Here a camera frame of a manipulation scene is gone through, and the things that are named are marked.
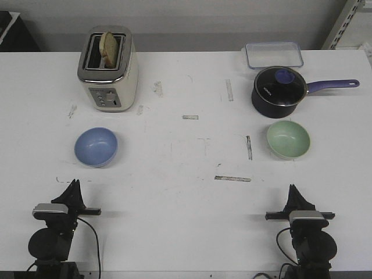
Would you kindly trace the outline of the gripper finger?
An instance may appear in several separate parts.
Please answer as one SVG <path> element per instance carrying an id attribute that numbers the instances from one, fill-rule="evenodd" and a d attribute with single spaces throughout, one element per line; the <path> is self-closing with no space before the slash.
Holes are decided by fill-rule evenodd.
<path id="1" fill-rule="evenodd" d="M 289 185 L 287 206 L 297 207 L 297 188 L 294 184 Z"/>
<path id="2" fill-rule="evenodd" d="M 294 204 L 296 208 L 315 208 L 315 205 L 308 202 L 302 194 L 299 192 L 297 187 L 293 185 L 293 191 L 294 191 Z"/>
<path id="3" fill-rule="evenodd" d="M 57 197 L 57 201 L 68 201 L 74 194 L 76 179 L 73 179 L 69 186 L 64 190 L 64 192 Z"/>
<path id="4" fill-rule="evenodd" d="M 81 185 L 80 185 L 79 179 L 77 179 L 75 183 L 75 193 L 76 193 L 76 203 L 84 203 L 83 197 L 81 194 Z"/>

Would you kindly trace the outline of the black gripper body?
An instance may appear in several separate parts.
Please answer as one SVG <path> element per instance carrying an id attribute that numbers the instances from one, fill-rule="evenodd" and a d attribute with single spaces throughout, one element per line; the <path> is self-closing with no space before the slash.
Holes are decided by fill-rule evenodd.
<path id="1" fill-rule="evenodd" d="M 67 206 L 68 212 L 76 216 L 100 216 L 101 208 L 88 208 L 82 202 L 69 204 L 68 202 L 58 202 L 56 199 L 51 201 L 52 204 L 62 204 Z"/>
<path id="2" fill-rule="evenodd" d="M 333 212 L 319 212 L 318 210 L 283 209 L 280 212 L 266 212 L 266 220 L 332 220 L 335 217 Z"/>

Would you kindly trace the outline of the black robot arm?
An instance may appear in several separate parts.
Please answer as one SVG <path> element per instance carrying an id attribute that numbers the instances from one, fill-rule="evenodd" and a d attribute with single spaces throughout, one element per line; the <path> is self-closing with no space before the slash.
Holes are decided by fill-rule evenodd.
<path id="1" fill-rule="evenodd" d="M 296 260 L 287 263 L 284 278 L 330 278 L 330 260 L 337 254 L 332 236 L 323 231 L 335 217 L 333 212 L 319 212 L 293 184 L 282 211 L 267 212 L 266 220 L 289 221 L 289 232 Z"/>
<path id="2" fill-rule="evenodd" d="M 98 277 L 101 277 L 101 259 L 98 234 L 81 216 L 99 216 L 100 208 L 88 208 L 83 202 L 80 180 L 72 180 L 66 190 L 49 203 L 39 203 L 32 211 L 46 227 L 36 231 L 28 242 L 28 251 L 35 258 L 35 278 L 84 278 L 76 262 L 68 261 L 78 222 L 85 223 L 94 233 L 98 259 Z"/>

